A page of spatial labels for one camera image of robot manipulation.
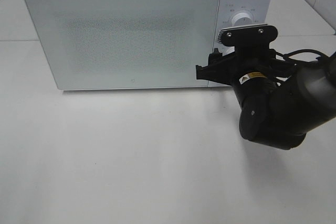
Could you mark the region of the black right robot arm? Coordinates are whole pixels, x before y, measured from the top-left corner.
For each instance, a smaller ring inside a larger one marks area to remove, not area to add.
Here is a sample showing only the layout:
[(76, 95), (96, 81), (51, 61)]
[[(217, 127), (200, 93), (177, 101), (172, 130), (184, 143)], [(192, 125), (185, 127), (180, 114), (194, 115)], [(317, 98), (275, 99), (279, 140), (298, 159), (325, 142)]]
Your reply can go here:
[(230, 54), (214, 49), (196, 77), (233, 88), (242, 138), (289, 150), (335, 118), (335, 55), (317, 52), (315, 60), (301, 61), (295, 51), (281, 54), (269, 45), (239, 40)]

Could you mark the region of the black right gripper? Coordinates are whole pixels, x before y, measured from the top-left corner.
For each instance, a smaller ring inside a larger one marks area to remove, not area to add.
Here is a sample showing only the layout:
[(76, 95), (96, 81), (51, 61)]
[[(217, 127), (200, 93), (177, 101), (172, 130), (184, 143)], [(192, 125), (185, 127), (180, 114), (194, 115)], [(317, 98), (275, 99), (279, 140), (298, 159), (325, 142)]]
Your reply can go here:
[(196, 80), (231, 86), (242, 109), (266, 108), (269, 95), (276, 88), (268, 71), (269, 44), (273, 39), (226, 38), (225, 45), (235, 52), (224, 55), (214, 50), (208, 65), (196, 65)]

